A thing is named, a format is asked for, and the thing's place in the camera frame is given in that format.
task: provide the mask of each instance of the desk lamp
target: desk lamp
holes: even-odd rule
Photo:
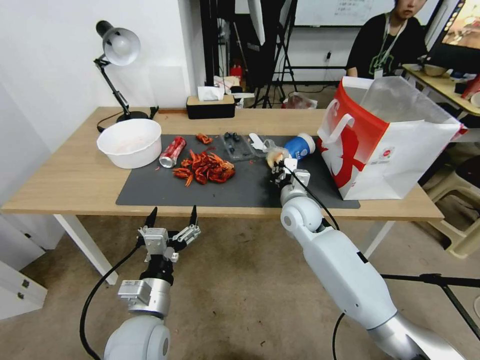
[[[128,119],[148,119],[149,116],[141,111],[130,111],[129,103],[120,91],[115,89],[109,77],[105,73],[105,67],[109,64],[125,66],[132,63],[140,52],[140,40],[134,32],[122,27],[113,27],[108,21],[101,20],[96,24],[96,32],[102,38],[103,54],[93,62],[105,78],[106,83],[113,91],[113,96],[123,109],[117,122]]]

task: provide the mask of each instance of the black mat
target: black mat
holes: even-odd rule
[[[211,152],[224,160],[229,159],[222,140],[213,136],[213,143],[203,145],[193,135],[182,135],[186,147],[181,152],[176,167],[181,167],[181,160],[189,156],[189,149],[195,153],[205,151],[207,147],[215,147]],[[162,135],[162,146],[166,148],[175,136]],[[265,136],[276,144],[283,145],[291,136]],[[269,182],[271,170],[263,158],[256,157],[249,161],[235,162],[235,175],[226,183],[208,182],[201,185],[195,180],[185,187],[185,180],[174,177],[172,169],[160,167],[158,161],[133,169],[116,200],[117,205],[149,205],[149,206],[205,206],[205,207],[254,207],[280,208],[280,191]],[[318,151],[304,158],[298,164],[310,174],[309,188],[328,208],[358,209],[356,200],[342,200],[337,187],[330,176],[322,156]]]

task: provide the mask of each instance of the plastic stool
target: plastic stool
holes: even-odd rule
[[[434,203],[452,194],[475,209],[480,209],[480,156],[463,162],[427,193]],[[480,248],[480,218],[465,231],[457,229],[445,220],[428,223],[450,239],[451,245],[446,250],[457,258],[465,259]]]

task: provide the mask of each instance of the blue cup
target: blue cup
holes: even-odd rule
[[[288,150],[292,158],[301,160],[315,151],[315,141],[310,135],[301,132],[289,140],[284,148]]]

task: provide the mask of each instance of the whiteboard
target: whiteboard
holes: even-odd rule
[[[428,0],[415,16],[427,25],[441,0]],[[298,0],[296,26],[362,26],[368,19],[394,8],[393,0]]]

